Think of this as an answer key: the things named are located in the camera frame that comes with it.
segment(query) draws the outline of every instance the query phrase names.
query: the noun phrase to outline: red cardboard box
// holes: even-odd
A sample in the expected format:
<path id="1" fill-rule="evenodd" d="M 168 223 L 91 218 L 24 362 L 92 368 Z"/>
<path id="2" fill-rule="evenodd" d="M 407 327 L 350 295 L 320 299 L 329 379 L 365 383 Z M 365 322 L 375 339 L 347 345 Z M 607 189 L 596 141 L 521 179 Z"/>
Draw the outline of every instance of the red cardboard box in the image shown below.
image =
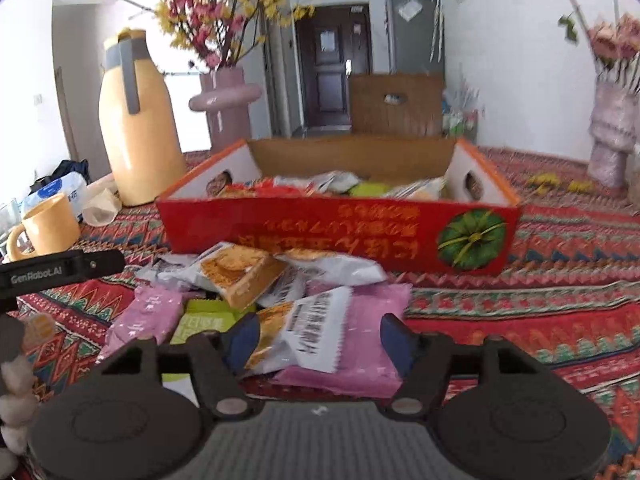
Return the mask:
<path id="1" fill-rule="evenodd" d="M 262 176 L 351 171 L 371 182 L 409 184 L 445 176 L 450 199 L 305 196 L 208 198 L 223 171 L 233 182 Z M 238 142 L 213 155 L 156 201 L 175 253 L 219 241 L 277 253 L 332 250 L 386 270 L 500 273 L 520 218 L 520 199 L 494 165 L 464 140 L 340 136 Z"/>

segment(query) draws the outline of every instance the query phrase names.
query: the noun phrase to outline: blue label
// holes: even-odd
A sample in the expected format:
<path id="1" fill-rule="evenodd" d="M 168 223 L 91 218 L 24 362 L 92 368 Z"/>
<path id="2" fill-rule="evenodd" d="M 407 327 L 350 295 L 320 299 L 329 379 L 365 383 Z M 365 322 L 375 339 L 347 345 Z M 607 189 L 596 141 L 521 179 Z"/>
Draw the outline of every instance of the blue label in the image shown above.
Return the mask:
<path id="1" fill-rule="evenodd" d="M 41 187 L 36 193 L 40 198 L 49 198 L 50 196 L 54 196 L 56 193 L 59 193 L 61 189 L 62 179 L 58 178 L 53 182 L 49 182 L 45 187 Z"/>

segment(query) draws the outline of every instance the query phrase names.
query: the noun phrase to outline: jug lid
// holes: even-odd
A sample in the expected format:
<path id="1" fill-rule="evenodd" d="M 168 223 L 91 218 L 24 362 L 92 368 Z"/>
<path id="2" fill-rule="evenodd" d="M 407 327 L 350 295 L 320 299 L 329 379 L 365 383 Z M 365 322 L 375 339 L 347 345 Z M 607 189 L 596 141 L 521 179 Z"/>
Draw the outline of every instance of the jug lid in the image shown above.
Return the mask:
<path id="1" fill-rule="evenodd" d="M 116 34 L 115 36 L 111 36 L 110 38 L 107 38 L 107 40 L 104 41 L 104 49 L 108 50 L 109 47 L 112 47 L 113 45 L 123 41 L 123 40 L 127 40 L 127 39 L 134 39 L 134 38 L 144 38 L 146 39 L 146 30 L 143 30 L 141 28 L 129 28 L 129 27 L 125 27 L 123 28 L 118 34 Z"/>

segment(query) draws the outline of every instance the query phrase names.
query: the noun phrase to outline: pink vase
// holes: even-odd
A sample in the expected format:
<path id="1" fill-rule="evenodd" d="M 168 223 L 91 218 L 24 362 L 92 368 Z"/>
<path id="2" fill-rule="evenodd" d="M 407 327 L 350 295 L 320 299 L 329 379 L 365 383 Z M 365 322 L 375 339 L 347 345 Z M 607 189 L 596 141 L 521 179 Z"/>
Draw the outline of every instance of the pink vase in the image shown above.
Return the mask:
<path id="1" fill-rule="evenodd" d="M 626 160 L 636 143 L 637 114 L 637 95 L 609 81 L 596 83 L 588 174 L 604 186 L 617 189 L 625 185 Z"/>
<path id="2" fill-rule="evenodd" d="M 219 152 L 239 139 L 251 139 L 249 104 L 262 89 L 244 82 L 241 66 L 224 67 L 200 76 L 202 93 L 189 100 L 194 112 L 205 112 L 211 151 Z"/>

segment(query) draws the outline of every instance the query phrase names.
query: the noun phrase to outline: green pumpkin picture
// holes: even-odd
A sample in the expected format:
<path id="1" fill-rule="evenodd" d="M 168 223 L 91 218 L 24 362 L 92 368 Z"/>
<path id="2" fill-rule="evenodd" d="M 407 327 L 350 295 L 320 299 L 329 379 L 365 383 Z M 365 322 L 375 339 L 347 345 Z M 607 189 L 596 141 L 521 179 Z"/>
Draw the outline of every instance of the green pumpkin picture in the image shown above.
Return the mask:
<path id="1" fill-rule="evenodd" d="M 487 209 L 455 216 L 438 235 L 438 257 L 457 270 L 476 270 L 495 260 L 504 246 L 504 220 Z"/>

